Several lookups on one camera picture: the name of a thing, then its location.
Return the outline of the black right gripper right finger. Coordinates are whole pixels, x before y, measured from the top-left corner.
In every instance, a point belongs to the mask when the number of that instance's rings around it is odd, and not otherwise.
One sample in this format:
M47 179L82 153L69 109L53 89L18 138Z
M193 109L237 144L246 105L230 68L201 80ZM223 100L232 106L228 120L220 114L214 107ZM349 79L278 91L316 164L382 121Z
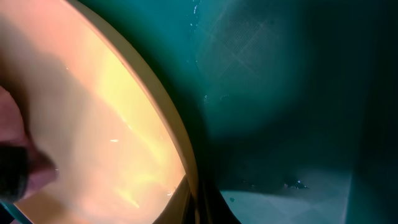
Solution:
M240 224L212 180L201 180L198 194L200 224Z

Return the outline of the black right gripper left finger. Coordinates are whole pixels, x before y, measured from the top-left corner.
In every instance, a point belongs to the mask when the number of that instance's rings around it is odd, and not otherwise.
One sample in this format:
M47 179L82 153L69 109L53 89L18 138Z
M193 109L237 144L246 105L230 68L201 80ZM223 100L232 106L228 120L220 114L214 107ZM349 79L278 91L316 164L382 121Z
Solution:
M189 188L188 180L184 176L176 188L167 206L154 224L194 224L195 203Z

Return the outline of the large yellow plate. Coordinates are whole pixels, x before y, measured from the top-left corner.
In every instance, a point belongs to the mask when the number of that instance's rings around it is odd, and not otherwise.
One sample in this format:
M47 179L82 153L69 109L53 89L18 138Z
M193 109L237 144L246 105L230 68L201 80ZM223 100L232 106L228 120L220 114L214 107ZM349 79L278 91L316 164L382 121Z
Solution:
M78 1L1 0L1 85L57 180L4 208L20 223L154 223L185 176L190 139L135 48Z

